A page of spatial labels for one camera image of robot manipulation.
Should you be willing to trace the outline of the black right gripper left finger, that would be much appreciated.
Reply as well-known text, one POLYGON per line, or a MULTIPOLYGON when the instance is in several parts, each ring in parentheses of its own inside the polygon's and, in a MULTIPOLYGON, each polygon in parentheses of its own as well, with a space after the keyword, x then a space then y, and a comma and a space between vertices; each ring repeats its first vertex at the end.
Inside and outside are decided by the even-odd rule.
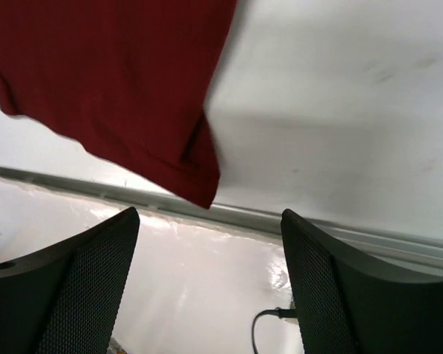
POLYGON ((130 207, 0 263, 0 353, 106 353, 139 230, 130 207))

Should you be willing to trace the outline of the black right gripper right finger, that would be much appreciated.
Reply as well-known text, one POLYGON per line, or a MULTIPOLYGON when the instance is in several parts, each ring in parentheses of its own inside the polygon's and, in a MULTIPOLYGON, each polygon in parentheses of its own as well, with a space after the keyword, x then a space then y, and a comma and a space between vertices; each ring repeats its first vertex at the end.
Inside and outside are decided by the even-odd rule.
POLYGON ((443 277, 366 254, 289 209, 281 236, 306 353, 443 353, 443 277))

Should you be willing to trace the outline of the dark red t shirt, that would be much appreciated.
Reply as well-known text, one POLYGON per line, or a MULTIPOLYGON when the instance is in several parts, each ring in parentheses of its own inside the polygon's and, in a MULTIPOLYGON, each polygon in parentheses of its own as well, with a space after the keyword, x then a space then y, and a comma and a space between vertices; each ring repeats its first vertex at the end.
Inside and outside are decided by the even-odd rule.
POLYGON ((208 208, 204 102, 235 1, 0 1, 0 110, 208 208))

